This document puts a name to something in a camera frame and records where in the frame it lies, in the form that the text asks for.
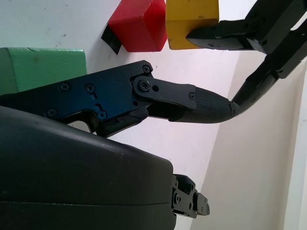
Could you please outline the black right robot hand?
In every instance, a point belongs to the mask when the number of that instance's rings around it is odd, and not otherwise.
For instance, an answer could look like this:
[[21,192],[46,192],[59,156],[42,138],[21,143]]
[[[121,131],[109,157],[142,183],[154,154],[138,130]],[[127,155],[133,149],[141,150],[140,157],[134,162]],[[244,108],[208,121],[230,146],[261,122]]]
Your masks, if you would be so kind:
[[139,61],[0,98],[3,230],[172,230],[207,216],[170,161],[110,137],[147,117],[212,124],[238,105]]

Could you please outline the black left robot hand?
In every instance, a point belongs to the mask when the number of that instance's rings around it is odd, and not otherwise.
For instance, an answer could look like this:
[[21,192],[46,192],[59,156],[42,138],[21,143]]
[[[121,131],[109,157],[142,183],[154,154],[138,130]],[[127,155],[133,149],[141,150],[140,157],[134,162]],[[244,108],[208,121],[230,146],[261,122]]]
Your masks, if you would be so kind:
[[201,48],[266,55],[228,103],[228,115],[249,109],[307,56],[307,23],[292,30],[306,11],[305,0],[258,0],[243,20],[220,21],[187,34],[186,39]]

